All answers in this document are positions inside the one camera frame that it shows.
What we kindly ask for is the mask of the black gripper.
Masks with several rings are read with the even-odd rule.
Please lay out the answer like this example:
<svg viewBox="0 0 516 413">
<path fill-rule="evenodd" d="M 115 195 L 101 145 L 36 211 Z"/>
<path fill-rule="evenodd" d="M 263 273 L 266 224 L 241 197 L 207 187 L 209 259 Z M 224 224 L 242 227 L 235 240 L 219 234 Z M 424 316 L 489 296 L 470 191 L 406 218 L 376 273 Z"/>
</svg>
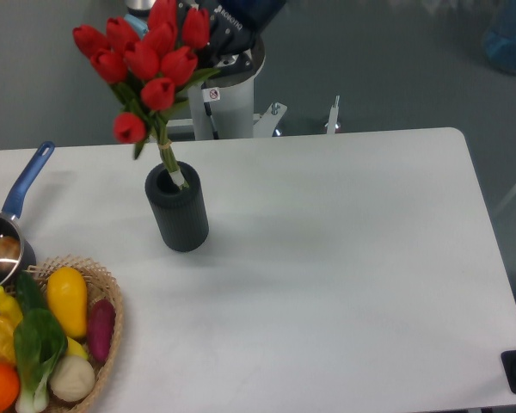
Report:
<svg viewBox="0 0 516 413">
<path fill-rule="evenodd" d="M 209 13 L 210 38 L 207 45 L 197 51 L 201 59 L 221 59 L 255 46 L 257 34 L 243 24 L 241 17 L 236 17 L 233 11 L 226 8 L 225 1 L 179 1 L 179 28 L 191 8 L 206 9 Z"/>
</svg>

